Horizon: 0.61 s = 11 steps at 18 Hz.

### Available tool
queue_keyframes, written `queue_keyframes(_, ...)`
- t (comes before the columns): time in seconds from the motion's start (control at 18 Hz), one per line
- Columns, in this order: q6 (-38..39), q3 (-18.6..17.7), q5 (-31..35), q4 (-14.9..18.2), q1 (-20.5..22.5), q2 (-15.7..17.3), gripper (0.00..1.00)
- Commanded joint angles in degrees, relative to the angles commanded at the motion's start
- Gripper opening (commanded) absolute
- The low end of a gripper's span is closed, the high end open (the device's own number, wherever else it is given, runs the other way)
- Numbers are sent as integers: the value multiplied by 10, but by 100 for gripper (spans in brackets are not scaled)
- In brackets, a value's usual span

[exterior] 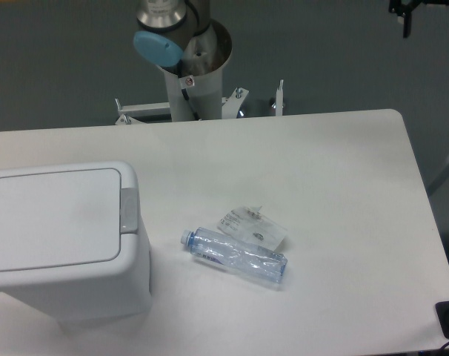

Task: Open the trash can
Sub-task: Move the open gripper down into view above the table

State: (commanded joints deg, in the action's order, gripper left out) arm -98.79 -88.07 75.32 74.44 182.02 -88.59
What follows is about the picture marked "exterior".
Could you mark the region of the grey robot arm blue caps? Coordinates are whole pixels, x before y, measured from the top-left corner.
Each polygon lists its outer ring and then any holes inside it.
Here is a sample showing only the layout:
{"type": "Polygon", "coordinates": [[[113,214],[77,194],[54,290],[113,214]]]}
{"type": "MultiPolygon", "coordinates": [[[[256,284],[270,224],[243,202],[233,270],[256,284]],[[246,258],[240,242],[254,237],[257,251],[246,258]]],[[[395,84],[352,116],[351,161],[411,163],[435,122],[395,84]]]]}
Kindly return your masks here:
{"type": "Polygon", "coordinates": [[[210,25],[209,1],[140,1],[139,29],[133,36],[136,52],[159,67],[173,67],[193,37],[210,25]]]}

